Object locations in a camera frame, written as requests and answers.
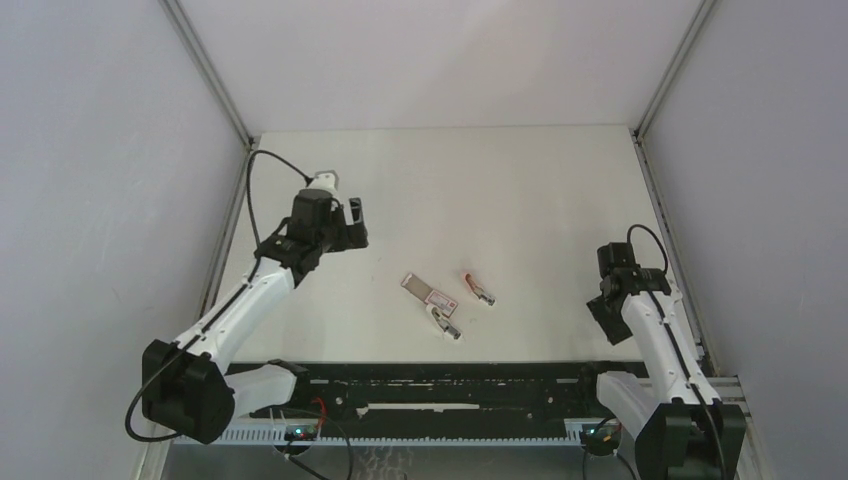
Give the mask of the red white staple box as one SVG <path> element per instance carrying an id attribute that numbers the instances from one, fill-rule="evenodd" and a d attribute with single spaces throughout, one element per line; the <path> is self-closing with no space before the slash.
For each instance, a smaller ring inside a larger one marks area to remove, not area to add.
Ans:
<path id="1" fill-rule="evenodd" d="M 458 307 L 456 300 L 431 287 L 414 273 L 407 274 L 400 285 L 423 304 L 434 306 L 446 318 L 450 318 Z"/>

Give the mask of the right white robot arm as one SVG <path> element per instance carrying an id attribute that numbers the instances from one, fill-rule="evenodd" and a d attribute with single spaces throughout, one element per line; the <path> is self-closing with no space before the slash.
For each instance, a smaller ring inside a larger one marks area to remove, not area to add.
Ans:
<path id="1" fill-rule="evenodd" d="M 635 340 L 651 387 L 623 371 L 583 383 L 584 412 L 610 411 L 634 440 L 641 479 L 732 479 L 746 436 L 742 409 L 725 402 L 698 364 L 677 317 L 681 294 L 667 275 L 637 263 L 633 246 L 597 250 L 600 293 L 588 301 L 611 344 Z"/>

